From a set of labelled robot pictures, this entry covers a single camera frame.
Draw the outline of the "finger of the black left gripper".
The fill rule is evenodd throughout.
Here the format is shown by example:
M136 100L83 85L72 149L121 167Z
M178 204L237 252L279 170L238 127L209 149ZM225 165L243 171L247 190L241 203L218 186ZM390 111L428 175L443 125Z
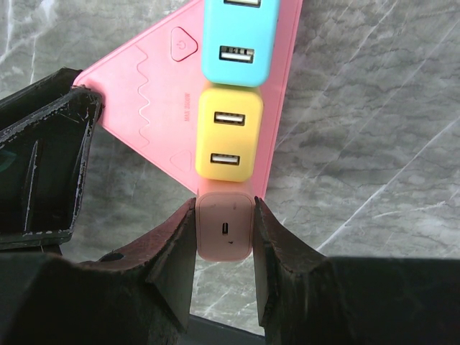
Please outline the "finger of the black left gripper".
M62 244L81 209L102 97L59 71L1 100L1 249Z

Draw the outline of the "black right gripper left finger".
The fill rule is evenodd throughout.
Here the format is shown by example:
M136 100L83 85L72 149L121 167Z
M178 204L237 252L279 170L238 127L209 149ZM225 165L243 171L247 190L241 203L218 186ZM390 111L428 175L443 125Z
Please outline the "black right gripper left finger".
M176 344L188 327L195 200L96 261L1 255L3 344Z

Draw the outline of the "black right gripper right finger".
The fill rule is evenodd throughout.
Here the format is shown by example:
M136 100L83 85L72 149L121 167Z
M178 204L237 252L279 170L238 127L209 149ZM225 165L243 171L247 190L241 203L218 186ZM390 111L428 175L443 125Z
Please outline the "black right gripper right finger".
M254 271L267 344L457 344L459 261L326 257L255 201Z

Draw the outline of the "pink triangular power strip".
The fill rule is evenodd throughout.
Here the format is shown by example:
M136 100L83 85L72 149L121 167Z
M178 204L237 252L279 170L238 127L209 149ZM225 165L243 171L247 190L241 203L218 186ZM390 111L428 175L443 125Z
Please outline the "pink triangular power strip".
M252 190L264 197L270 176L301 1L282 1L270 75L260 92L264 113ZM101 126L191 191L195 169L204 3L190 1L85 69L76 79L103 97Z

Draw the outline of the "pink USB charger plug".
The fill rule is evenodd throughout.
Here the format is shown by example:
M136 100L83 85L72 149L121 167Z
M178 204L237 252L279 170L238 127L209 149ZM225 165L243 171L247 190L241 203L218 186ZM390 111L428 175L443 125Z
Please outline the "pink USB charger plug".
M255 195L243 183L200 179L195 202L199 256L209 262L236 262L252 252Z

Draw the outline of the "yellow USB charger plug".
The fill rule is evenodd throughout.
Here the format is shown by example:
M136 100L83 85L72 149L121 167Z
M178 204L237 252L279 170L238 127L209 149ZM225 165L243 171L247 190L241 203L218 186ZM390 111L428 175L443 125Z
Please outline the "yellow USB charger plug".
M211 84L199 98L195 169L244 182L254 170L264 103L258 88Z

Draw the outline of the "teal USB charger plug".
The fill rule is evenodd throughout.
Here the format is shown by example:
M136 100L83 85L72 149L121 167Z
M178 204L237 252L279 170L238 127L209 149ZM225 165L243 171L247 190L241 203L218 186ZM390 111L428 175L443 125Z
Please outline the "teal USB charger plug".
M279 12L279 1L205 1L205 77L232 86L262 85L270 73Z

